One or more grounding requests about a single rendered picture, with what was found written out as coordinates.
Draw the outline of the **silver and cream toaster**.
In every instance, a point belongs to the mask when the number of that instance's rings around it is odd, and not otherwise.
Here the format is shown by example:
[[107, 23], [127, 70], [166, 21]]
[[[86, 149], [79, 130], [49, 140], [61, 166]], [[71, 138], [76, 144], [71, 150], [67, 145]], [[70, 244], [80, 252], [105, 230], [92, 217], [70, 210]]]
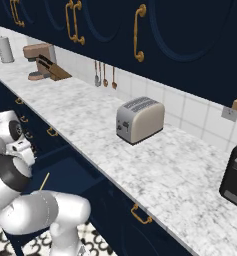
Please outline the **silver and cream toaster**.
[[163, 129], [165, 107], [142, 96], [120, 106], [116, 115], [116, 134], [134, 145]]

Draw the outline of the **open navy drawer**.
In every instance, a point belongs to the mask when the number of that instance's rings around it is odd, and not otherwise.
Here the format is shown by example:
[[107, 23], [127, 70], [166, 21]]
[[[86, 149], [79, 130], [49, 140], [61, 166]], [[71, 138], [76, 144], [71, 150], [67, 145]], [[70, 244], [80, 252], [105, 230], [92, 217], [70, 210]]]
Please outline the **open navy drawer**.
[[91, 203], [104, 194], [105, 177], [80, 153], [69, 146], [36, 159], [32, 179], [24, 194], [36, 191], [49, 175], [45, 190], [76, 194]]

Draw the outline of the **thin yellow straw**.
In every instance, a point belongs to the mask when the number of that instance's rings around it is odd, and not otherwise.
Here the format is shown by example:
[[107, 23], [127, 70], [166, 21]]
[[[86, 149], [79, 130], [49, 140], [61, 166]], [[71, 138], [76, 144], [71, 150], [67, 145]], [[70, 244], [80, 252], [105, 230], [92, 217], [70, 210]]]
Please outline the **thin yellow straw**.
[[40, 188], [39, 188], [39, 191], [41, 191], [41, 190], [44, 188], [44, 186], [45, 186], [45, 184], [46, 184], [46, 182], [47, 182], [47, 180], [48, 180], [48, 178], [49, 178], [49, 175], [50, 175], [50, 173], [48, 172], [48, 173], [46, 174], [46, 176], [45, 176], [45, 178], [44, 178], [44, 180], [43, 180], [43, 182], [42, 182]]

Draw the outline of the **navy wall cupboard door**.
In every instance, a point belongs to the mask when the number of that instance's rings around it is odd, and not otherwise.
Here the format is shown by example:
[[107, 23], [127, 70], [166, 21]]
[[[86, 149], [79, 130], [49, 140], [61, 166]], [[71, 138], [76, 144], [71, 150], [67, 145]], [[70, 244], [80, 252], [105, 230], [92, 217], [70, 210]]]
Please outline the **navy wall cupboard door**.
[[237, 0], [144, 0], [135, 73], [230, 107], [237, 98]]
[[9, 29], [15, 27], [10, 9], [10, 0], [0, 0], [0, 26]]
[[52, 43], [66, 50], [73, 49], [66, 27], [65, 5], [69, 0], [20, 0], [25, 27], [16, 31]]
[[81, 0], [76, 13], [78, 33], [85, 45], [73, 52], [131, 71], [133, 60], [133, 11], [137, 0]]

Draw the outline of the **brown coffee machine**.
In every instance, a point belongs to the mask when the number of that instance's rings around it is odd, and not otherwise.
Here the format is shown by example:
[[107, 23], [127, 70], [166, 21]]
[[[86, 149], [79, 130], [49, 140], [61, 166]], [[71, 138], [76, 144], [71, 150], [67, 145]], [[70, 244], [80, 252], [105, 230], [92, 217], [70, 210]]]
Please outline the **brown coffee machine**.
[[37, 66], [37, 70], [28, 75], [29, 80], [36, 81], [50, 76], [50, 72], [39, 61], [41, 60], [40, 55], [43, 55], [51, 62], [56, 62], [55, 50], [52, 44], [40, 43], [24, 46], [23, 53], [29, 62], [36, 62]]

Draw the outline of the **navy base cupboard front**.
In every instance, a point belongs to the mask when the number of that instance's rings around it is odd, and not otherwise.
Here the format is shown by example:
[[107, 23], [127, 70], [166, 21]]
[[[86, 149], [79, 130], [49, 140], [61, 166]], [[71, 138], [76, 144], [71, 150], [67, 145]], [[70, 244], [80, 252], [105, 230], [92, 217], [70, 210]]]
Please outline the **navy base cupboard front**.
[[134, 202], [107, 180], [87, 190], [90, 221], [118, 256], [192, 256], [155, 221], [142, 224]]

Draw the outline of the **grey wall socket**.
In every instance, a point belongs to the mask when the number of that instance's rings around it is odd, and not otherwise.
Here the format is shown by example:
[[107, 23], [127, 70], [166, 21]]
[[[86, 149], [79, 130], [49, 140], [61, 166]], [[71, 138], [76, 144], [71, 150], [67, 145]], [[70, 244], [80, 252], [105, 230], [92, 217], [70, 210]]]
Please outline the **grey wall socket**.
[[232, 108], [224, 106], [221, 116], [227, 120], [235, 122], [237, 120], [237, 111]]

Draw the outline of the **white paper towel roll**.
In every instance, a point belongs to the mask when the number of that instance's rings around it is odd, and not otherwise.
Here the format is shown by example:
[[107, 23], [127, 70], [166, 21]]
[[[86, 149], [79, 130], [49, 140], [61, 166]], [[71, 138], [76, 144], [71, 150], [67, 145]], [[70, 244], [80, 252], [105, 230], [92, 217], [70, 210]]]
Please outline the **white paper towel roll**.
[[0, 36], [0, 58], [2, 63], [12, 63], [14, 61], [8, 37]]

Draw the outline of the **black toaster oven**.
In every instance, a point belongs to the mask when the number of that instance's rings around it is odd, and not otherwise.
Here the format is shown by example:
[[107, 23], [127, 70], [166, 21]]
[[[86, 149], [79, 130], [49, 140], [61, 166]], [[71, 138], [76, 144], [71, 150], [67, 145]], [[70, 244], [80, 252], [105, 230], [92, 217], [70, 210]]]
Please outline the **black toaster oven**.
[[237, 206], [237, 145], [230, 154], [219, 193], [222, 197]]

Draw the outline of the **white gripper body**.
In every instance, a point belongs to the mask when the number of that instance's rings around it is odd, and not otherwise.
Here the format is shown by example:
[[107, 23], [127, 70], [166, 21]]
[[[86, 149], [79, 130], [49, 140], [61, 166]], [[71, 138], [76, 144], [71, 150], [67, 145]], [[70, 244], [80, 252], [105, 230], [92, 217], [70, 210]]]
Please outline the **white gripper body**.
[[35, 164], [35, 157], [31, 150], [24, 150], [21, 152], [17, 152], [16, 155], [24, 160], [28, 166], [32, 166]]

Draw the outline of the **navy base drawer stack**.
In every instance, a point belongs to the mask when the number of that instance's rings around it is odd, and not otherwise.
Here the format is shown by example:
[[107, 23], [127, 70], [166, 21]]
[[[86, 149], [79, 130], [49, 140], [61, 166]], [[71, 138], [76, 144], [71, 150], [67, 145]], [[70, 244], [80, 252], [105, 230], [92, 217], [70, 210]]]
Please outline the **navy base drawer stack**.
[[19, 121], [21, 116], [28, 118], [27, 123], [20, 121], [23, 133], [29, 132], [33, 135], [32, 139], [28, 139], [32, 145], [33, 152], [36, 157], [41, 157], [59, 148], [67, 146], [67, 142], [58, 134], [58, 136], [49, 136], [46, 130], [51, 126], [42, 120], [33, 110], [31, 110], [25, 103], [18, 105], [15, 100], [17, 95], [12, 93], [0, 81], [0, 112], [13, 110]]

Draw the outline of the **hanging grey spatula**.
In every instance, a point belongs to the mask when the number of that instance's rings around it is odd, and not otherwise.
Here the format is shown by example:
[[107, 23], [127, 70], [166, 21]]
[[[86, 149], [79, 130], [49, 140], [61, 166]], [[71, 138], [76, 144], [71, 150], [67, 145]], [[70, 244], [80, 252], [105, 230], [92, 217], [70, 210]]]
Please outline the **hanging grey spatula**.
[[99, 87], [101, 86], [101, 78], [98, 76], [97, 73], [97, 61], [95, 60], [95, 86]]

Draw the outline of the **wooden knife block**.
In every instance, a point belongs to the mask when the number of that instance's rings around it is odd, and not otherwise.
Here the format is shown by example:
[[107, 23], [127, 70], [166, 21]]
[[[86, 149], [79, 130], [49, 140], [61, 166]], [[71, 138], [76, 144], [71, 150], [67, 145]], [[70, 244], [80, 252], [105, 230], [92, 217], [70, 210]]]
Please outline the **wooden knife block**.
[[38, 63], [41, 64], [50, 73], [50, 78], [54, 81], [71, 77], [68, 72], [66, 72], [64, 69], [59, 67], [57, 64], [55, 64], [42, 54], [38, 56]]

